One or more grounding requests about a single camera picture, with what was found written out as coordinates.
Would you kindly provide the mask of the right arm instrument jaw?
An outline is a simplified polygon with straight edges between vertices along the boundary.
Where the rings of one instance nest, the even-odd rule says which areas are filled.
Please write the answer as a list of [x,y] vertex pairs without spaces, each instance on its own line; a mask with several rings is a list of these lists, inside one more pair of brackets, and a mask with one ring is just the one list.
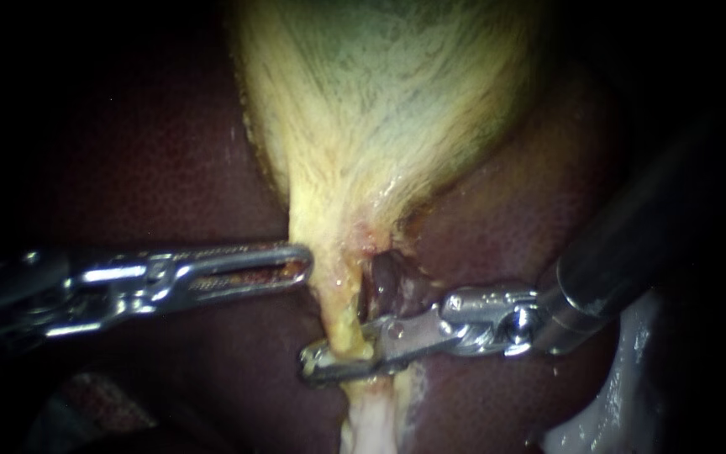
[[319,340],[301,350],[301,378],[310,386],[329,386],[377,375],[392,375],[404,370],[420,357],[450,351],[460,344],[460,337],[424,339],[390,339],[382,337],[374,344],[369,359],[341,359]]
[[361,326],[363,338],[371,343],[374,355],[374,344],[382,338],[390,339],[424,339],[431,337],[446,337],[446,322],[441,319],[437,309],[411,318],[398,318],[395,315],[385,315],[378,319],[366,322]]

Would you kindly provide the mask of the left arm instrument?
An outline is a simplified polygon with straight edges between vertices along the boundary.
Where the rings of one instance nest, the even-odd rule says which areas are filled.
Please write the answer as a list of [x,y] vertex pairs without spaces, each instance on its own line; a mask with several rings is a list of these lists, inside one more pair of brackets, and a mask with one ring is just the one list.
[[181,277],[171,253],[33,249],[0,260],[0,344],[35,344],[151,314]]

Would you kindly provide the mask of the left arm instrument jaw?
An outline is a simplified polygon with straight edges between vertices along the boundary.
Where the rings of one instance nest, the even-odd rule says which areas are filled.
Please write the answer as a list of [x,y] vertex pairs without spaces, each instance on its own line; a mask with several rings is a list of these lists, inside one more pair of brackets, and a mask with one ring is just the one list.
[[234,255],[292,257],[294,256],[294,249],[286,242],[256,242],[232,245],[200,245],[171,251],[172,257],[216,257]]
[[303,245],[291,247],[292,257],[173,257],[175,275],[167,310],[176,312],[265,296],[304,285],[313,270],[313,254]]

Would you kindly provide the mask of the right arm instrument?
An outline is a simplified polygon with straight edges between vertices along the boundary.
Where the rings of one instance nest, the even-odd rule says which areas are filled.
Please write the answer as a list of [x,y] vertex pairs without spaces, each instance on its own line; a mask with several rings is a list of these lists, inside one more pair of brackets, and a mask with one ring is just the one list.
[[452,290],[440,317],[460,337],[450,349],[455,356],[526,354],[542,325],[538,292],[519,282]]

